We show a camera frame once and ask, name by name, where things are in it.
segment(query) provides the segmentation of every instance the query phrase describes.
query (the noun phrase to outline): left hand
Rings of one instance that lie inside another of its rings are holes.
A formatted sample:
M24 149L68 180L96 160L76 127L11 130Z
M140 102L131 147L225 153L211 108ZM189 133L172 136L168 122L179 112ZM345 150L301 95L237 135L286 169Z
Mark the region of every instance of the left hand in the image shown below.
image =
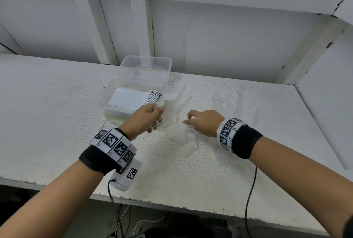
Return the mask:
M165 107L157 107L154 111L152 111L155 106L155 103L141 106L125 123L119 127L129 137L130 141L147 131L156 120L161 118Z

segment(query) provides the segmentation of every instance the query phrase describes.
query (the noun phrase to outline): wire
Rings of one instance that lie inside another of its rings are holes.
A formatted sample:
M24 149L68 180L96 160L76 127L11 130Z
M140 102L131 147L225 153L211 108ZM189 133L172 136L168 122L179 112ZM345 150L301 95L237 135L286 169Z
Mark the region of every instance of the wire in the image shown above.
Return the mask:
M114 200L113 200L113 197L112 197L112 194L110 193L110 188L109 188L109 184L110 182L116 182L116 179L111 179L110 181L108 181L108 193L109 193L109 197L110 197L110 200L112 201L112 204L113 204L113 208L115 210L115 203L114 203ZM124 237L124 231L122 230L122 224L121 224L121 221L119 219L119 214L117 215L117 227L119 226L119 223L120 223L120 231L121 231L121 238Z
M250 235L249 229L248 229L248 227L247 227L247 206L249 205L250 196L251 196L252 190L253 190L254 185L255 185L256 174L257 174L257 166L255 166L254 180L253 180L253 182L252 182L252 186L251 186L251 189L250 189L250 192L249 192L249 196L248 196L248 198L247 198L246 206L245 206L245 228L246 228L246 231L247 231L247 233L248 233L248 235L249 235L250 238L252 238L252 236Z
M129 207L130 207L130 210L129 210L129 223L127 224L127 229L126 229L126 233L125 233L125 236L124 236L124 238L126 237L126 235L127 235L127 231L129 230L129 227L130 227L130 220L131 220L131 206L129 205Z
M166 211L165 212L165 214L164 214L164 216L161 218L161 219L158 219L158 220L155 220L155 221L152 221L152 220L148 220L148 219L141 219L137 224L136 224L136 226L134 227L134 229L133 229L133 233L132 233L132 236L134 236L135 235L135 229L136 229L136 227L137 227L137 225L139 225L139 223L140 222L143 222L143 221L148 221L148 222L159 222L159 221L161 221L165 216L166 216L166 214L168 213L168 211Z
M13 51L12 49L10 49L9 47L5 46L3 43L0 43L0 45L2 45L4 48L10 50L13 54L17 55L17 53L15 51Z
M129 209L130 205L127 206L127 208L125 209L124 213L122 214L122 216L120 217L120 220L122 219L122 217L125 215L126 211ZM117 238L117 228L115 229L115 232L114 232L114 237Z

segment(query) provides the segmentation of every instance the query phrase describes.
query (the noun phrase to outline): white countertop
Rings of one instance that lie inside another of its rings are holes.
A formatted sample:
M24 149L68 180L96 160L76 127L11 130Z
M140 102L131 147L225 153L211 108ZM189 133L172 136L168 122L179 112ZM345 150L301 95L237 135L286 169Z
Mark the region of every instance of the white countertop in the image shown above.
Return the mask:
M118 66L0 54L0 184L40 189L77 160L105 122L97 101L117 78ZM338 172L343 167L320 132L294 86L182 74L184 101L190 109L211 108L215 90L231 93L245 87L242 119L263 135L297 150ZM207 139L192 154L174 149L173 125L142 134L133 143L142 168L126 192L112 188L119 202L159 209L244 217L254 165L233 157ZM92 198L107 200L104 177ZM324 231L295 200L261 171L248 217L267 224Z

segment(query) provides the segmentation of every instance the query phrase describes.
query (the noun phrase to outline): wristband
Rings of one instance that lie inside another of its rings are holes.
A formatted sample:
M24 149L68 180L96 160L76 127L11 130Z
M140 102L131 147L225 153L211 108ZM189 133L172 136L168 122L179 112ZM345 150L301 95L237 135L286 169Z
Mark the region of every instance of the wristband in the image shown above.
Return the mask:
M90 141L91 146L81 154L79 160L104 175L113 169L123 170L135 156L136 148L126 134L121 132L116 129L102 129Z
M255 143L263 135L237 118L226 118L217 129L220 146L236 156L248 159Z

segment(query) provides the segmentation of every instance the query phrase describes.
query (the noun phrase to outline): right hand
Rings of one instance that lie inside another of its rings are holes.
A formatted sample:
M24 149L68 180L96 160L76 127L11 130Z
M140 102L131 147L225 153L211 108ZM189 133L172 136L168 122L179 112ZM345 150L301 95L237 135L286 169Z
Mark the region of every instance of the right hand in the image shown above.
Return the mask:
M217 137L217 129L225 118L214 110L198 112L191 110L184 123L195 126L195 130L208 137Z

